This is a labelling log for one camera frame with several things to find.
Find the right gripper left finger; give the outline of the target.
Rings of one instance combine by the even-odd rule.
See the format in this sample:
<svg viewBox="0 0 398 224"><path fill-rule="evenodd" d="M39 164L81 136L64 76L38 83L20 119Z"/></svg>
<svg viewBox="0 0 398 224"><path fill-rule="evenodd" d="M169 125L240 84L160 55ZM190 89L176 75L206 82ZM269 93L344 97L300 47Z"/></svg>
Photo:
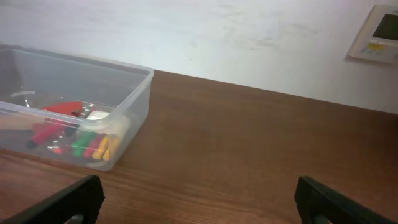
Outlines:
<svg viewBox="0 0 398 224"><path fill-rule="evenodd" d="M100 177L88 175L1 223L96 223L104 200Z"/></svg>

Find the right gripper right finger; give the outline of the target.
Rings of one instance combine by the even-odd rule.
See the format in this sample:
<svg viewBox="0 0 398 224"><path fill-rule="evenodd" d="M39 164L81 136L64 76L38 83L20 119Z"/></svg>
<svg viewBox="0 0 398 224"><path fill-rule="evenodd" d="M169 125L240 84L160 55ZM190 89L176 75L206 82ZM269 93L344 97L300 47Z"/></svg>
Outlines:
<svg viewBox="0 0 398 224"><path fill-rule="evenodd" d="M397 224L308 176L294 195L302 224Z"/></svg>

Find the clear pack coloured wall plugs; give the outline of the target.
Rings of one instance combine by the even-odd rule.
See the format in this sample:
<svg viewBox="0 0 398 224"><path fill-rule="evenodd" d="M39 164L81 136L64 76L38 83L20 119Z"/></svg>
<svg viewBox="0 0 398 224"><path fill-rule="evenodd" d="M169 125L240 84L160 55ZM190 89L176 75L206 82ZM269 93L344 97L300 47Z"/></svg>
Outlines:
<svg viewBox="0 0 398 224"><path fill-rule="evenodd" d="M72 156L82 159L87 164L109 162L119 149L130 126L130 119L120 116L102 127L83 127L67 146L72 151Z"/></svg>

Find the orange handled pliers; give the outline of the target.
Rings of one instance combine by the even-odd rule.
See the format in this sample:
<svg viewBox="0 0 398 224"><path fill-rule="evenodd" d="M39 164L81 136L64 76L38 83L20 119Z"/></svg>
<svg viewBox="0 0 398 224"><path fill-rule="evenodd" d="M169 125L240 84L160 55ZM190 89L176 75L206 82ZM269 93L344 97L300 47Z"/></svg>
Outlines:
<svg viewBox="0 0 398 224"><path fill-rule="evenodd" d="M31 139L27 142L27 147L29 149L34 149L36 147L38 147L40 144L42 144L45 141L48 141L51 137L51 135L55 132L56 127L58 126L59 123L57 123L57 119L49 119L47 118L46 122L47 124L40 128L37 131L34 131L34 135L31 137Z"/></svg>

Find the clear plastic container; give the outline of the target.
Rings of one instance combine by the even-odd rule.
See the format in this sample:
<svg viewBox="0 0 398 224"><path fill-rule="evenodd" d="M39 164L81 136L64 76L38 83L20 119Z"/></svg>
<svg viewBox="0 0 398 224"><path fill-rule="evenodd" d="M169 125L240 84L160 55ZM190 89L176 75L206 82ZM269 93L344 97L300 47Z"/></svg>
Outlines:
<svg viewBox="0 0 398 224"><path fill-rule="evenodd" d="M2 45L1 111L45 116L79 124L78 129L102 127L110 124L112 119L125 116L130 119L131 126L111 160L93 165L72 156L69 147L64 154L52 152L49 149L52 139L29 149L27 142L35 134L33 130L1 130L1 147L43 159L108 171L147 118L153 77L154 71L148 67ZM40 110L41 107L66 101L82 101L95 106L85 119Z"/></svg>

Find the orange scraper wooden handle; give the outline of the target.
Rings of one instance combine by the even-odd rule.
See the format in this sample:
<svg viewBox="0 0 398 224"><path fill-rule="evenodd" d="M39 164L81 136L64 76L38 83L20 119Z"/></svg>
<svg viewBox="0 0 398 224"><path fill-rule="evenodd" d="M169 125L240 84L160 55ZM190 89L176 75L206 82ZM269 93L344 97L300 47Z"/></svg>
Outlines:
<svg viewBox="0 0 398 224"><path fill-rule="evenodd" d="M40 108L42 111L74 117L79 117L82 109L83 103L80 101L66 101ZM47 124L46 120L45 116L2 110L1 130L37 131Z"/></svg>

